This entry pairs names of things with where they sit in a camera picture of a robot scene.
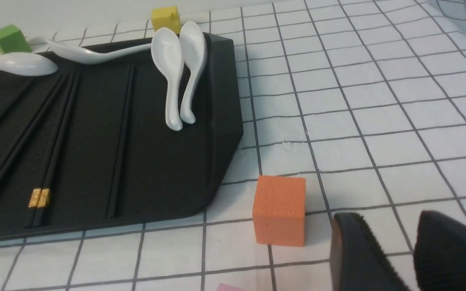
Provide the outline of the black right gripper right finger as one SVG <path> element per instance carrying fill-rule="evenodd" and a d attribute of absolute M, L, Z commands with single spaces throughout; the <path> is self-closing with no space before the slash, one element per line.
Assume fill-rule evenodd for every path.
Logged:
<path fill-rule="evenodd" d="M 466 225 L 437 211 L 422 211 L 413 262 L 420 290 L 466 291 Z"/>

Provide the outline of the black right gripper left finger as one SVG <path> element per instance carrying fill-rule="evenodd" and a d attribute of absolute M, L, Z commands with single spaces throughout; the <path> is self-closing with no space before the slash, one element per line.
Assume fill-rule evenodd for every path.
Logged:
<path fill-rule="evenodd" d="M 408 291 L 362 215 L 332 220 L 330 272 L 334 291 Z"/>

